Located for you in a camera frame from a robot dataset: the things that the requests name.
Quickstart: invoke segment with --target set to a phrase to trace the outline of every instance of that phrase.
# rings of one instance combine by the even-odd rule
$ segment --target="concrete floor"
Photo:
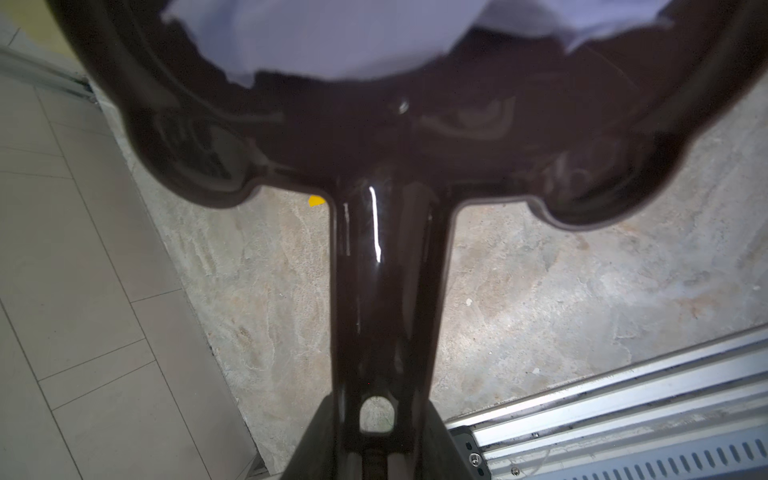
[[[432,387],[441,415],[768,321],[766,157],[768,78],[701,137],[663,195],[618,225],[574,234],[521,204],[463,210]],[[328,211],[270,188],[208,210],[165,191],[130,151],[127,161],[280,472],[330,390]]]

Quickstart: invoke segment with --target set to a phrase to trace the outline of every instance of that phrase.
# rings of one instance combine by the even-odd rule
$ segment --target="bolt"
[[[471,463],[474,467],[478,467],[482,463],[482,457],[476,453],[470,453],[469,463]]]

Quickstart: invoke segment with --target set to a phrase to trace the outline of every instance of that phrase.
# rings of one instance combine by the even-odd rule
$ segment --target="ventilation slot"
[[[732,467],[736,464],[746,463],[745,467],[751,468],[748,465],[750,462],[760,460],[758,463],[763,464],[765,463],[762,461],[763,458],[768,458],[766,446],[760,439],[755,439],[753,442],[729,443],[720,447],[701,449],[688,455],[679,455],[677,458],[667,457],[666,460],[649,458],[647,462],[624,464],[625,466],[589,472],[586,475],[579,472],[577,476],[569,476],[563,480],[674,480],[675,478],[682,480],[691,478],[691,475],[700,475],[699,472],[712,475],[733,470]]]

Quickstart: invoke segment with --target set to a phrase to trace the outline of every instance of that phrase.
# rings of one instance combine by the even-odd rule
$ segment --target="tile floor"
[[[0,77],[0,479],[240,480],[257,456],[95,106]]]

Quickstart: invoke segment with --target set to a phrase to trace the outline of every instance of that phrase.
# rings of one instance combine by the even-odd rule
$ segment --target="metal track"
[[[470,427],[493,478],[544,475],[768,425],[768,326],[446,425]]]
[[[768,477],[768,425],[536,475],[536,480],[693,480],[760,469]]]

